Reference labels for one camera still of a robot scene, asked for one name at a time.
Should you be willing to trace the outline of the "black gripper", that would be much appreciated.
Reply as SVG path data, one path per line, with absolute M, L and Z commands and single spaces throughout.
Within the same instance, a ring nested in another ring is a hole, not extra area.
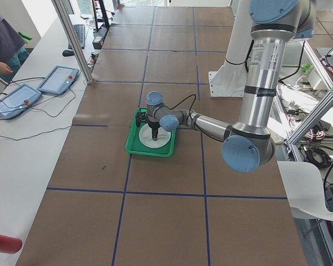
M 158 139 L 158 122 L 148 122 L 149 127 L 152 129 L 152 140 L 156 141 Z

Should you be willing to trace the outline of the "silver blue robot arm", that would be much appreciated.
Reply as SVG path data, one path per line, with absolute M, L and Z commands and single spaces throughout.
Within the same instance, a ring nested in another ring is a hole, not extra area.
M 148 123 L 152 137 L 180 125 L 222 142 L 222 157 L 238 172 L 250 172 L 267 163 L 275 145 L 267 124 L 289 41 L 312 37 L 315 1 L 240 1 L 225 62 L 209 73 L 212 96 L 242 98 L 236 123 L 227 124 L 192 109 L 172 109 L 161 93 L 147 95 L 147 112 L 138 120 Z

